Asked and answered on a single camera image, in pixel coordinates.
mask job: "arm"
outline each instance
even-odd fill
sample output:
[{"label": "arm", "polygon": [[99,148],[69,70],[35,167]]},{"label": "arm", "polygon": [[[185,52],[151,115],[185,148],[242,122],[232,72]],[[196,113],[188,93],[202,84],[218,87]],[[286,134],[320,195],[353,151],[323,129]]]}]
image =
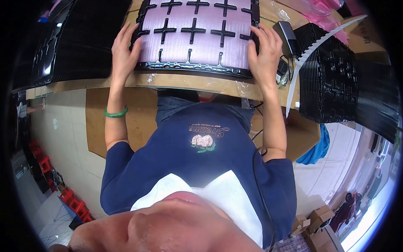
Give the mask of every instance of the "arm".
[{"label": "arm", "polygon": [[[125,109],[123,89],[130,73],[136,66],[141,50],[141,38],[137,39],[133,49],[129,51],[129,43],[138,24],[129,28],[130,23],[123,26],[112,46],[112,80],[106,111],[110,114],[122,112]],[[105,143],[108,151],[117,142],[127,142],[126,116],[118,118],[106,117]]]},{"label": "arm", "polygon": [[287,135],[276,83],[283,42],[273,29],[268,29],[262,24],[259,24],[259,27],[261,30],[254,26],[250,29],[259,38],[261,52],[258,56],[255,43],[250,40],[248,61],[263,93],[263,146],[267,149],[263,161],[267,162],[275,158],[285,158],[287,149]]}]

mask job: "jeans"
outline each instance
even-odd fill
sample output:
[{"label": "jeans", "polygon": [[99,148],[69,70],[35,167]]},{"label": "jeans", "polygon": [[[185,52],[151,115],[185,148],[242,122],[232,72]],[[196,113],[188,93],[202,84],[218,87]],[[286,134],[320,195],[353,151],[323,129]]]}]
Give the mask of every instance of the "jeans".
[{"label": "jeans", "polygon": [[[200,103],[199,96],[197,92],[193,90],[167,89],[158,91],[158,110],[155,118],[157,127],[160,127],[175,113],[197,103]],[[221,104],[234,113],[246,132],[250,132],[251,119],[255,110],[242,108],[241,99],[239,97],[218,95],[214,98],[212,103]]]}]

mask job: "person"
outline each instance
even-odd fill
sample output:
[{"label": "person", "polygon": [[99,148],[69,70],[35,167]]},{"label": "person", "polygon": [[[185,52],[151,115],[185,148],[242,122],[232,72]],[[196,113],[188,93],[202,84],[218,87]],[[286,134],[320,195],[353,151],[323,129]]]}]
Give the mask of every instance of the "person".
[{"label": "person", "polygon": [[[276,233],[286,237],[296,213],[292,162],[278,100],[276,72],[282,41],[273,29],[251,26],[250,70],[264,97],[263,145],[248,133],[253,110],[198,103],[189,92],[158,91],[158,128],[134,152],[129,145],[123,92],[141,50],[128,45],[137,24],[126,24],[112,47],[112,80],[105,109],[106,168],[101,206],[109,215],[79,226],[55,251],[262,251]],[[273,222],[265,212],[254,178]]]}]

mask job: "power adapter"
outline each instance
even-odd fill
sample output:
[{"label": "power adapter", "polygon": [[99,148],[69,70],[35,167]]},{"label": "power adapter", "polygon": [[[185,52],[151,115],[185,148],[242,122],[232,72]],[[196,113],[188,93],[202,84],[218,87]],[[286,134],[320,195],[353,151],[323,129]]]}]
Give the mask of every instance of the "power adapter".
[{"label": "power adapter", "polygon": [[299,57],[301,55],[301,49],[290,23],[279,21],[273,25],[273,29],[278,33],[283,41],[284,56],[289,59]]}]

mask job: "white collar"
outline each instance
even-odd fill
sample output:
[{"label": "white collar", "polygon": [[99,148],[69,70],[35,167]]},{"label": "white collar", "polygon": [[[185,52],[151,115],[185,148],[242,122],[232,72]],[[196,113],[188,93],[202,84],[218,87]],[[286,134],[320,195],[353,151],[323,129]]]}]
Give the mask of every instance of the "white collar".
[{"label": "white collar", "polygon": [[193,192],[209,200],[221,208],[245,234],[263,247],[262,224],[232,170],[222,174],[203,189],[193,189],[183,179],[170,173],[160,179],[147,195],[138,199],[130,211],[150,207],[178,191]]}]

